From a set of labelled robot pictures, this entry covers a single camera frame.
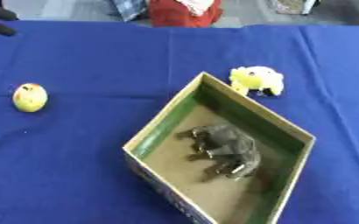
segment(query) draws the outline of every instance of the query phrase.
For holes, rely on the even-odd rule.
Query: white plush toy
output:
[[[283,74],[267,66],[238,67],[231,69],[231,87],[241,95],[258,90],[260,95],[281,95],[284,89]]]

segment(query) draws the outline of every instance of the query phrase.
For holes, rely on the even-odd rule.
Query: blue table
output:
[[[0,223],[188,223],[133,175],[122,145],[198,72],[274,67],[285,94],[255,99],[318,137],[279,223],[359,224],[359,27],[151,29],[17,22],[0,37]],[[35,114],[21,83],[50,94]]]

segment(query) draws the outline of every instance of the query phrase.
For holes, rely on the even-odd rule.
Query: red object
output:
[[[185,5],[175,0],[151,0],[148,10],[154,26],[207,27],[221,16],[221,1],[215,0],[201,17],[194,16]]]

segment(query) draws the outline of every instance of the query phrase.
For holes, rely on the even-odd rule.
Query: gray elephant figurine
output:
[[[254,139],[228,124],[195,127],[179,133],[178,137],[193,138],[196,155],[226,158],[215,171],[230,179],[252,175],[261,163]]]

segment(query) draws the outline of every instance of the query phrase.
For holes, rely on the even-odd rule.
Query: cardboard box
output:
[[[189,161],[192,139],[175,134],[193,127],[231,123],[256,140],[257,173],[237,181],[203,179],[213,160]],[[276,223],[315,137],[225,83],[201,73],[137,133],[124,151],[144,177],[194,223]]]

